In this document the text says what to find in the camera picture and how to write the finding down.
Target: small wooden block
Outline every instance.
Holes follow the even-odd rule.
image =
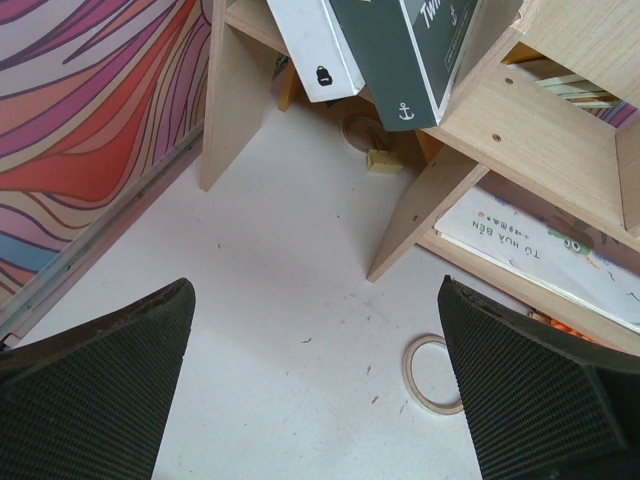
[[[367,170],[372,173],[398,173],[402,170],[402,162],[393,153],[384,150],[369,150]]]

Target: anchor icon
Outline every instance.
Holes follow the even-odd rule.
[[[415,117],[413,113],[409,113],[411,109],[407,107],[407,104],[404,102],[400,104],[400,108],[398,110],[402,112],[401,115],[398,115],[400,117],[400,120],[411,120],[413,117]]]

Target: book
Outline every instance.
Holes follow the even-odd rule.
[[[357,95],[364,79],[329,0],[267,0],[309,100]]]
[[[442,120],[481,0],[331,0],[389,131]]]

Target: colorful mural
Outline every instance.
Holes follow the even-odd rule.
[[[0,305],[203,120],[211,0],[2,0]]]

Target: bookshelf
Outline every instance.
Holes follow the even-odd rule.
[[[525,45],[637,105],[638,23],[633,0],[484,0],[445,118],[424,130],[447,147],[398,202],[368,278],[419,244],[604,344],[640,354],[634,332],[461,251],[433,229],[493,170],[640,251],[640,187],[629,178],[640,170],[640,125],[632,134],[616,131],[501,63]],[[620,33],[620,24],[629,28]],[[595,52],[592,62],[585,49]],[[276,51],[286,46],[266,0],[214,0],[201,188],[215,183],[260,128]],[[366,89],[361,96],[371,100]]]

